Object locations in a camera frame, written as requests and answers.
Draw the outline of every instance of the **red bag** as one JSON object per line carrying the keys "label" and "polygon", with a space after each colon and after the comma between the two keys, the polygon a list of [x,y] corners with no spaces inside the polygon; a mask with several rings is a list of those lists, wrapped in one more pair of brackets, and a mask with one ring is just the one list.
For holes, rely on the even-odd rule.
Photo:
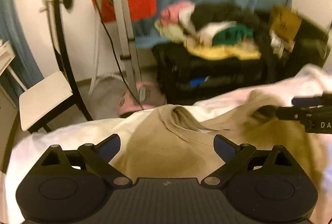
{"label": "red bag", "polygon": [[[115,21],[114,6],[110,4],[111,0],[102,0],[102,19],[104,23]],[[130,18],[133,22],[150,18],[157,13],[157,0],[128,0]]]}

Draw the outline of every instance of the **bed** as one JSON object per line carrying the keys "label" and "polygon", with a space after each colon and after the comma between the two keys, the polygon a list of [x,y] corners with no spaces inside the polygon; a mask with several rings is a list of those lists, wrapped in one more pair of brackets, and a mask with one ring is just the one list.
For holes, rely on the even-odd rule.
{"label": "bed", "polygon": [[[243,104],[249,93],[257,88],[278,95],[285,105],[290,106],[294,96],[316,95],[323,91],[332,91],[332,76],[327,75],[316,66],[306,65],[294,78],[272,85],[238,89],[209,100],[197,102],[193,106],[186,106],[186,108],[198,121],[208,120]],[[24,221],[16,203],[16,189],[34,163],[50,145],[60,144],[63,150],[74,150],[87,142],[97,144],[113,133],[117,133],[121,138],[121,150],[112,160],[116,161],[117,157],[125,151],[130,135],[151,112],[152,110],[136,112],[126,119],[114,118],[86,122],[58,129],[48,135],[33,134],[22,140],[12,151],[5,179],[7,222],[9,224],[19,224]],[[332,217],[332,206],[330,206],[331,208],[328,206],[329,204],[332,205],[332,135],[318,134],[318,136],[326,144],[330,164],[325,170],[322,183],[327,195],[319,198],[311,221],[315,224],[327,224]]]}

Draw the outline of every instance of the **pink blanket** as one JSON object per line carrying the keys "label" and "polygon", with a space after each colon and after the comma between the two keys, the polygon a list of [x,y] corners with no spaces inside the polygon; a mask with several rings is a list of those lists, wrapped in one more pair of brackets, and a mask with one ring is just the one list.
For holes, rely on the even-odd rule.
{"label": "pink blanket", "polygon": [[162,26],[179,22],[179,11],[194,6],[194,3],[188,0],[178,1],[177,3],[167,6],[160,13],[160,21]]}

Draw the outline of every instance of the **white chair seat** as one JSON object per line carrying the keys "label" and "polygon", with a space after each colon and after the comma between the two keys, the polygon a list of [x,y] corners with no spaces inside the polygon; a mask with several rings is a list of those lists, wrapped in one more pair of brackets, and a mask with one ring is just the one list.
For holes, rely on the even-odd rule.
{"label": "white chair seat", "polygon": [[53,73],[20,96],[21,127],[27,131],[39,119],[72,96],[61,71]]}

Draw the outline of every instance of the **screw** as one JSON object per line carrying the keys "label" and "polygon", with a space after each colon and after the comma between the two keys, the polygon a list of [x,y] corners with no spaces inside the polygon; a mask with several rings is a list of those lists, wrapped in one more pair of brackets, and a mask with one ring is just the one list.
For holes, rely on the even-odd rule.
{"label": "screw", "polygon": [[204,182],[208,185],[218,185],[220,183],[220,179],[217,177],[207,177],[204,179]]}
{"label": "screw", "polygon": [[130,180],[127,177],[117,177],[113,180],[113,183],[116,185],[128,185]]}

